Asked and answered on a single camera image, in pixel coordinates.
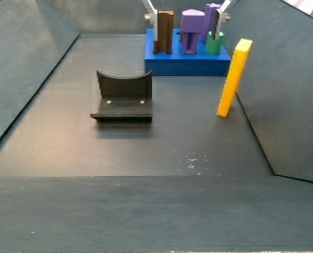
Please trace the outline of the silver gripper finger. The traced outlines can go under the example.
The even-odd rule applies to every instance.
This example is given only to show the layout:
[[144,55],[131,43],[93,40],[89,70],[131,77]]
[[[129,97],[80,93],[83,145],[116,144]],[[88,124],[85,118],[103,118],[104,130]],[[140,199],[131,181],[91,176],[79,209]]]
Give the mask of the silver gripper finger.
[[156,29],[156,8],[154,7],[151,0],[142,0],[142,2],[147,9],[144,19],[151,22],[154,29]]
[[227,14],[227,10],[230,9],[231,3],[232,3],[232,0],[224,0],[222,6],[215,11],[215,19],[214,19],[214,25],[212,25],[212,30],[211,30],[211,37],[214,41],[219,39],[222,23],[230,18],[230,15]]

